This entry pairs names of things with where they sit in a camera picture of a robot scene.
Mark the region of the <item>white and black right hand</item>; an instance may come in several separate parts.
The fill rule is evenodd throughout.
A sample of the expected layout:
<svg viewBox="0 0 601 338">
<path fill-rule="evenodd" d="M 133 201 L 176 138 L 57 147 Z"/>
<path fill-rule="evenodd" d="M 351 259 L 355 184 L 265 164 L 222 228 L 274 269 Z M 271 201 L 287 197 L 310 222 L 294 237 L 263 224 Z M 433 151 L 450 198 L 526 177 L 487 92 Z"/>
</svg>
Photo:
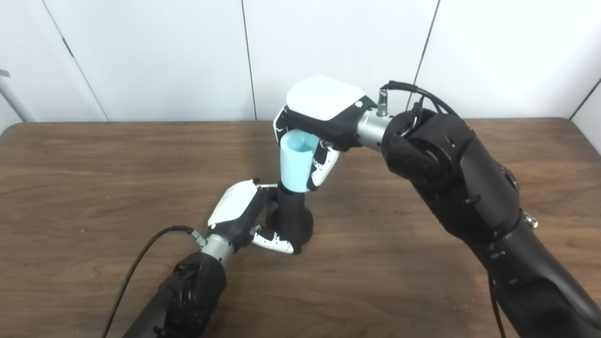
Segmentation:
<svg viewBox="0 0 601 338">
<path fill-rule="evenodd" d="M 340 154 L 360 147 L 356 129 L 376 106 L 359 87 L 324 76 L 292 87 L 273 119 L 283 186 L 297 193 L 317 191 Z"/>
</svg>

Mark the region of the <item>white and black left hand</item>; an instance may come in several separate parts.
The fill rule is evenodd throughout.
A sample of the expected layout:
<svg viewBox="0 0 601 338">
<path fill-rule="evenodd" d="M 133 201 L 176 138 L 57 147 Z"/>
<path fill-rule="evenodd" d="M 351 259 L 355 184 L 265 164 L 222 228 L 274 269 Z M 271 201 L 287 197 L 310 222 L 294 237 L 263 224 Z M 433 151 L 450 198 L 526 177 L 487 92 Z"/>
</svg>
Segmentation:
<svg viewBox="0 0 601 338">
<path fill-rule="evenodd" d="M 254 180 L 230 186 L 208 219 L 206 244 L 201 251 L 222 264 L 249 244 L 284 254 L 300 254 L 301 246 L 284 240 L 264 225 L 255 224 L 267 203 L 275 199 L 276 187 Z"/>
</svg>

